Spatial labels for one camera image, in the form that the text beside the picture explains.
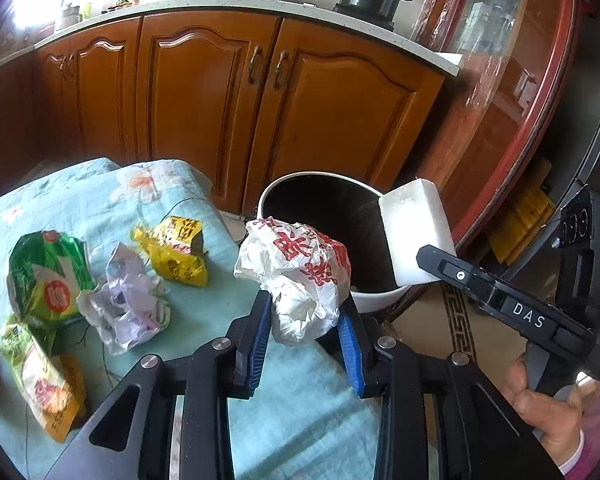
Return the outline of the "person's right hand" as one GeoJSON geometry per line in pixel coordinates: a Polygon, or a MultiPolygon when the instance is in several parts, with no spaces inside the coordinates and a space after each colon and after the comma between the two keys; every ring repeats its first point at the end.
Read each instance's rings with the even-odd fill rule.
{"type": "Polygon", "coordinates": [[[500,390],[522,420],[542,432],[542,447],[558,466],[565,466],[578,454],[582,396],[577,387],[571,390],[567,401],[530,390],[522,354],[509,367],[500,390]]]}

